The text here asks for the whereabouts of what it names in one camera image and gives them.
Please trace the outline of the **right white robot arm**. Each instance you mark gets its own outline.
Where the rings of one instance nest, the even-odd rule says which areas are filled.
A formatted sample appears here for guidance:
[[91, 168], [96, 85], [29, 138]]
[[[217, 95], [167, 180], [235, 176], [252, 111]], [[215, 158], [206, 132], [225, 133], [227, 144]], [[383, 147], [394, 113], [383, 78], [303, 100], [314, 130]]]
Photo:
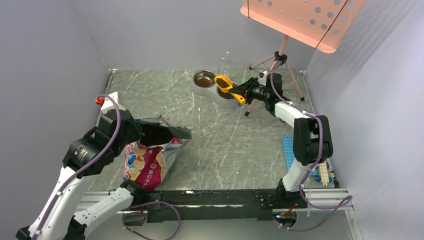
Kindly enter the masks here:
[[241, 97], [246, 104], [254, 100], [265, 104], [274, 117], [293, 128], [293, 153], [295, 161], [282, 178], [284, 189], [276, 193], [276, 202], [288, 208], [295, 202], [298, 192], [316, 165], [323, 163], [334, 153], [329, 119], [325, 115], [313, 115], [283, 97], [283, 78], [279, 73], [269, 73], [265, 84], [252, 77], [243, 84], [228, 90], [234, 97]]

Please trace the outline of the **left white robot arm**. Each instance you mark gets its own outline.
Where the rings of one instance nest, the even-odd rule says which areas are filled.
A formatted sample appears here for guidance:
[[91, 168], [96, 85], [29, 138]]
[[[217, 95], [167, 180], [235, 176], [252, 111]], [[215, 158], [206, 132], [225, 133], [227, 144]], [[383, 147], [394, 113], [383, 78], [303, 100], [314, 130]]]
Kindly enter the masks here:
[[19, 240], [84, 240], [118, 211], [139, 209], [144, 203], [143, 188], [133, 180], [124, 181], [110, 195], [77, 211], [86, 191], [127, 144], [142, 137], [142, 127], [119, 102], [119, 94], [101, 94], [98, 125], [69, 146], [59, 178], [43, 210], [29, 226], [19, 229]]

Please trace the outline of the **yellow plastic scoop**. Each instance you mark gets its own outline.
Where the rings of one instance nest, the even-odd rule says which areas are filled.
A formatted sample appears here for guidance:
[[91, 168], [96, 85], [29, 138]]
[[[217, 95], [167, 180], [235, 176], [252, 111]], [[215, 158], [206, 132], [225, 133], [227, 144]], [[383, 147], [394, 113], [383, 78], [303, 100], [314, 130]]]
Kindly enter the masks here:
[[214, 77], [214, 82], [218, 88], [225, 94], [231, 94], [232, 97], [237, 100], [240, 104], [246, 104], [246, 99], [239, 94], [231, 93], [230, 90], [234, 88], [232, 81], [225, 75], [217, 75]]

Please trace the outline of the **colourful pet food bag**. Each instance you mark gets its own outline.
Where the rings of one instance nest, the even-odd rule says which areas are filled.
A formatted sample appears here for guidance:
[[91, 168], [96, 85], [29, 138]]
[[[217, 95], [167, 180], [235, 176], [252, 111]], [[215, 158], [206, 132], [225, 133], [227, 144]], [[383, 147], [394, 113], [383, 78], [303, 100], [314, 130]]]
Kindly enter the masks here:
[[124, 148], [123, 179], [134, 181], [146, 192], [154, 191], [164, 180], [177, 155], [194, 137], [191, 129], [172, 125], [159, 115], [135, 120], [143, 136]]

